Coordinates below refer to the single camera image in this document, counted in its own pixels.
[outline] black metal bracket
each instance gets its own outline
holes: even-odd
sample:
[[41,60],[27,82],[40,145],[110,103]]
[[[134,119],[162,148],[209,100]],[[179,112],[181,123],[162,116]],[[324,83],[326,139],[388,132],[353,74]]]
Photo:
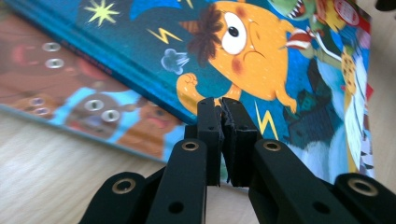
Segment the black metal bracket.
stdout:
[[206,186],[219,186],[221,152],[235,187],[248,187],[260,223],[396,223],[396,195],[371,177],[316,178],[283,143],[262,139],[243,105],[198,104],[197,125],[166,167],[110,177],[81,223],[204,223]]

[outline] wooden surface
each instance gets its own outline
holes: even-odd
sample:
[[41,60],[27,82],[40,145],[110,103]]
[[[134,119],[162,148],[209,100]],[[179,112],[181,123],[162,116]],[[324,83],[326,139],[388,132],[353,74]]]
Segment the wooden surface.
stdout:
[[[396,192],[396,11],[373,17],[369,104],[376,179]],[[136,157],[48,125],[0,112],[0,223],[77,223],[114,174],[148,176],[162,163]],[[257,223],[245,192],[209,188],[206,223]]]

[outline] book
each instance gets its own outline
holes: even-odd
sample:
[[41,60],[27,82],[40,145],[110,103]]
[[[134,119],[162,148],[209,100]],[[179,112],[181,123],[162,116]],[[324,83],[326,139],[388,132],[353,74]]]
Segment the book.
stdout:
[[0,107],[167,161],[184,123],[62,47],[0,1]]
[[370,16],[353,1],[6,2],[186,123],[200,100],[233,98],[318,177],[373,174]]

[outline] large single eye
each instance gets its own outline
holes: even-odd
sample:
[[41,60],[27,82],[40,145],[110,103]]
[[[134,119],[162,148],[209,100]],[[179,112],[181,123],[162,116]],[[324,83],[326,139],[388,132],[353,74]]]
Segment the large single eye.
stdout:
[[105,104],[100,100],[90,100],[89,102],[85,103],[85,108],[89,111],[96,111],[103,108]]
[[43,50],[45,51],[58,51],[61,49],[61,45],[55,42],[45,43],[43,44]]
[[46,107],[43,107],[43,108],[38,108],[33,112],[39,116],[43,116],[43,115],[47,115],[50,112],[50,110]]
[[224,20],[227,23],[227,32],[222,38],[221,45],[229,54],[240,53],[247,43],[247,30],[241,19],[232,12],[224,14]]
[[46,66],[48,68],[60,68],[64,66],[64,60],[62,59],[48,59],[46,61]]
[[120,118],[120,112],[117,110],[107,110],[102,114],[102,119],[106,122],[113,122],[119,118]]
[[32,106],[43,105],[44,103],[45,103],[45,100],[40,97],[36,97],[36,98],[33,98],[32,100],[30,100],[30,105],[32,105]]

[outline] screw hole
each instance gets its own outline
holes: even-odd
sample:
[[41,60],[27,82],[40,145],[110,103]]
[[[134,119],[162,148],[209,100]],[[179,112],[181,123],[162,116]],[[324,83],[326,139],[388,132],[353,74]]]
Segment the screw hole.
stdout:
[[184,205],[181,202],[174,202],[169,204],[168,210],[173,214],[179,214],[183,211]]
[[113,192],[116,194],[124,194],[130,192],[136,186],[136,182],[131,178],[124,178],[113,185]]
[[181,146],[184,150],[194,151],[198,148],[198,144],[194,142],[186,142]]
[[314,202],[312,206],[321,214],[330,214],[330,208],[324,203]]
[[275,142],[266,142],[264,147],[270,151],[279,151],[281,149],[280,145]]
[[369,197],[374,197],[378,194],[378,189],[371,183],[358,179],[358,178],[351,178],[347,181],[348,185],[358,192],[359,194],[369,196]]

